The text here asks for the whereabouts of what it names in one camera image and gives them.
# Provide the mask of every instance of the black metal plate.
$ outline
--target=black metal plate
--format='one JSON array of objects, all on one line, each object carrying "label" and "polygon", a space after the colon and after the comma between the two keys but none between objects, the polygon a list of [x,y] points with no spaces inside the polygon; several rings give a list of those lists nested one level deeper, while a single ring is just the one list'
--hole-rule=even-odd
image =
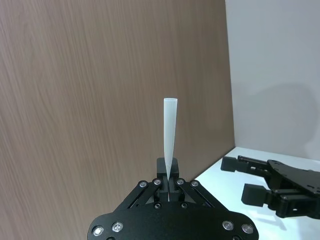
[{"label": "black metal plate", "polygon": [[[162,202],[160,209],[149,203],[135,208],[115,211],[97,217],[90,225],[88,240],[232,240],[239,236],[242,240],[258,240],[255,224],[247,216],[212,207],[188,203],[188,208],[181,207],[181,202]],[[223,221],[231,221],[234,229],[223,228]],[[123,229],[113,232],[112,225],[121,222]],[[253,226],[253,233],[243,232],[242,225]],[[102,226],[100,236],[93,236],[92,230]]]},{"label": "black metal plate", "polygon": [[275,160],[268,160],[267,162],[283,178],[313,195],[320,196],[320,172],[295,168]]}]

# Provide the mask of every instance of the screw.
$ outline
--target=screw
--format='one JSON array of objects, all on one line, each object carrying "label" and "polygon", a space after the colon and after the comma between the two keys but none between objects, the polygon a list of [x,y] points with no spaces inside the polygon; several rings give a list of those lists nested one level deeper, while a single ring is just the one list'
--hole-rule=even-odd
[{"label": "screw", "polygon": [[198,185],[199,185],[199,183],[197,181],[191,182],[191,186],[192,187],[197,187]]},{"label": "screw", "polygon": [[92,230],[92,234],[93,236],[100,236],[104,231],[104,228],[102,226],[96,226],[93,230]]},{"label": "screw", "polygon": [[147,183],[145,181],[140,182],[139,186],[141,188],[144,188],[145,186],[147,186]]},{"label": "screw", "polygon": [[188,208],[188,204],[186,202],[181,203],[181,207],[183,209],[187,209]]},{"label": "screw", "polygon": [[155,209],[160,209],[160,208],[161,208],[161,204],[160,204],[160,203],[156,203],[156,204],[154,205],[154,208],[155,208]]},{"label": "screw", "polygon": [[153,181],[153,183],[154,183],[155,185],[159,185],[159,184],[161,183],[161,180],[160,180],[160,179],[156,179],[156,180]]},{"label": "screw", "polygon": [[115,222],[112,225],[112,231],[114,231],[116,233],[120,232],[123,228],[124,228],[124,225],[119,221]]},{"label": "screw", "polygon": [[250,224],[243,224],[241,226],[241,228],[246,234],[253,234],[254,233],[254,227],[251,226]]},{"label": "screw", "polygon": [[222,226],[227,231],[231,231],[234,229],[234,224],[231,221],[223,221]]},{"label": "screw", "polygon": [[184,180],[183,179],[178,179],[177,181],[176,181],[176,183],[178,184],[178,185],[182,185],[182,184],[184,184]]}]

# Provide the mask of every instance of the wooden panel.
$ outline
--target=wooden panel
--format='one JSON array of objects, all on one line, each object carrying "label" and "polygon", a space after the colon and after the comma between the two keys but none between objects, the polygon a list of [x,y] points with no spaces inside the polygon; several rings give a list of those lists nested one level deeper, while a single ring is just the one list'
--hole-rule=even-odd
[{"label": "wooden panel", "polygon": [[163,156],[234,146],[224,0],[0,0],[0,239],[86,239]]}]

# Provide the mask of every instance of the white wall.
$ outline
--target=white wall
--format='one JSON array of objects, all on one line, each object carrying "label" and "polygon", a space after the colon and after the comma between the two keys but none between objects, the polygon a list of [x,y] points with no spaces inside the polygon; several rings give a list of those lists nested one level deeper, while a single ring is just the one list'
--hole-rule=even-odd
[{"label": "white wall", "polygon": [[227,0],[235,144],[320,159],[320,1]]}]

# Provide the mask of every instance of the white cone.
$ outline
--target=white cone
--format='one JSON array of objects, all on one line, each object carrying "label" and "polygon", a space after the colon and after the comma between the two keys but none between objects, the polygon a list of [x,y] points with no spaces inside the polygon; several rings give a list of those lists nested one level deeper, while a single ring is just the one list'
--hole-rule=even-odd
[{"label": "white cone", "polygon": [[163,145],[166,176],[169,179],[174,156],[178,99],[163,100]]}]

